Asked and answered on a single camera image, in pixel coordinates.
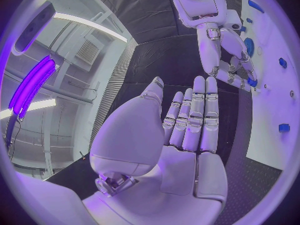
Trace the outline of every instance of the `pipe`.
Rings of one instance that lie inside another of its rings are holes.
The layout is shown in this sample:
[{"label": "pipe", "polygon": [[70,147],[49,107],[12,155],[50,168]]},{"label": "pipe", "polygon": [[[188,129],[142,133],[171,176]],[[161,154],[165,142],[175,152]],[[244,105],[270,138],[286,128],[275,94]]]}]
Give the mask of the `pipe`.
[{"label": "pipe", "polygon": [[[9,72],[10,74],[18,77],[19,79],[24,79],[25,78],[25,75],[23,75],[21,72],[13,69],[13,68],[10,68],[10,67],[6,67],[5,70],[7,72]],[[55,88],[49,84],[44,84],[42,86],[43,89],[46,89],[46,90],[49,90],[53,93],[56,93],[56,94],[60,94],[60,95],[63,95],[63,96],[66,96],[66,97],[69,97],[69,98],[72,98],[72,99],[76,99],[76,100],[79,100],[79,101],[82,101],[82,102],[86,102],[86,103],[89,103],[89,104],[93,104],[93,101],[91,99],[88,99],[88,98],[84,98],[82,96],[79,96],[79,95],[76,95],[76,94],[73,94],[71,92],[68,92],[68,91],[64,91],[64,90],[61,90],[61,89],[58,89],[58,88]]]}]

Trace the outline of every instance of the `purple light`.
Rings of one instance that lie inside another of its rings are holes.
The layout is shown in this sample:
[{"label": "purple light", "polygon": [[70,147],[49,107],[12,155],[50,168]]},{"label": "purple light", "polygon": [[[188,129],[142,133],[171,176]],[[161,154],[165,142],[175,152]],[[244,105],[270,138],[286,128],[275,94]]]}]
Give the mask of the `purple light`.
[{"label": "purple light", "polygon": [[48,71],[52,70],[53,68],[55,69],[55,62],[52,59],[50,59],[26,83],[26,86],[22,89],[13,106],[13,112],[15,114],[20,113],[25,101],[27,100],[28,96],[30,96],[33,89],[45,76],[45,74],[47,74]]},{"label": "purple light", "polygon": [[22,107],[22,111],[19,114],[19,118],[22,119],[25,117],[26,112],[31,104],[31,102],[33,101],[33,99],[35,98],[36,94],[39,92],[39,90],[41,89],[41,87],[44,85],[44,83],[48,80],[48,78],[51,77],[51,75],[55,72],[55,67],[52,67],[47,74],[41,78],[41,80],[36,84],[35,88],[33,89],[33,91],[31,92],[31,94],[29,95],[29,97],[27,98],[27,100],[25,101],[23,107]]},{"label": "purple light", "polygon": [[15,91],[14,95],[12,96],[12,99],[10,100],[9,109],[12,109],[15,106],[16,100],[20,96],[23,89],[26,87],[27,83],[31,80],[31,78],[36,74],[36,72],[51,58],[51,54],[43,58],[24,78],[24,80],[21,82],[17,90]]}]

